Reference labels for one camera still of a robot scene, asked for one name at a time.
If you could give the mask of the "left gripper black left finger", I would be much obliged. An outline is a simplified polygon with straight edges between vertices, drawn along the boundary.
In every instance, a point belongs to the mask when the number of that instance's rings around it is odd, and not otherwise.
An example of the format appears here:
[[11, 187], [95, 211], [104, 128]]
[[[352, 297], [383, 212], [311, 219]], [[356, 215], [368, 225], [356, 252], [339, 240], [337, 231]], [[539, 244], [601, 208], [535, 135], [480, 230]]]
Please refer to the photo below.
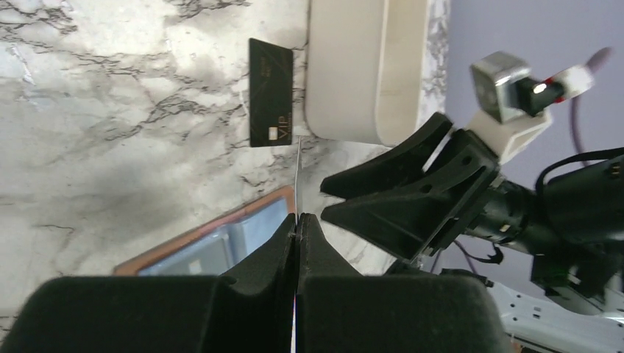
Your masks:
[[26, 301], [3, 352], [287, 352], [296, 218], [220, 276], [59, 277]]

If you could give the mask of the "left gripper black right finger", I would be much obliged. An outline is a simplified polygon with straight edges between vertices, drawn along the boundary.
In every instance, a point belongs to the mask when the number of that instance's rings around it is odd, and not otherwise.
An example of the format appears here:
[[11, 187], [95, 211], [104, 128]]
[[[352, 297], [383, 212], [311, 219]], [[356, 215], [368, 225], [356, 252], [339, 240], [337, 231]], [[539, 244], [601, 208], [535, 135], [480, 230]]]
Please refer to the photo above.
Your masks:
[[468, 276], [364, 276], [326, 240], [315, 215], [297, 222], [298, 352], [510, 352], [485, 285]]

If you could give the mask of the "brown leather card holder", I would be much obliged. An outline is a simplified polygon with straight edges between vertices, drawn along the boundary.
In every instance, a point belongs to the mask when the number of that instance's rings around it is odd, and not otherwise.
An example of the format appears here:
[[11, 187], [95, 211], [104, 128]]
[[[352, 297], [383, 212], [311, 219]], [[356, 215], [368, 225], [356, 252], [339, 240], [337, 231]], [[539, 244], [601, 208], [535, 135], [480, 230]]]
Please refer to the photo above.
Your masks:
[[296, 210], [287, 185], [131, 258], [115, 276], [220, 275], [262, 246]]

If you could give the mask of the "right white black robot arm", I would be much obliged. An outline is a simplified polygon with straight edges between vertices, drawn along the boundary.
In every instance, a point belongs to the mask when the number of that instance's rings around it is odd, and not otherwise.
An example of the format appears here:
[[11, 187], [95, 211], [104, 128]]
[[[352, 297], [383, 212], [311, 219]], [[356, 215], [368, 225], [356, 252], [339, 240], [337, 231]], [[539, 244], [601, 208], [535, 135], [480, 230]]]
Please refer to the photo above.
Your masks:
[[395, 258], [392, 274], [415, 268], [460, 235], [529, 254], [538, 300], [487, 283], [507, 334], [541, 352], [623, 350], [623, 150], [577, 154], [583, 167], [533, 189], [508, 181], [474, 132], [435, 113], [386, 153], [325, 178], [339, 198], [322, 219]]

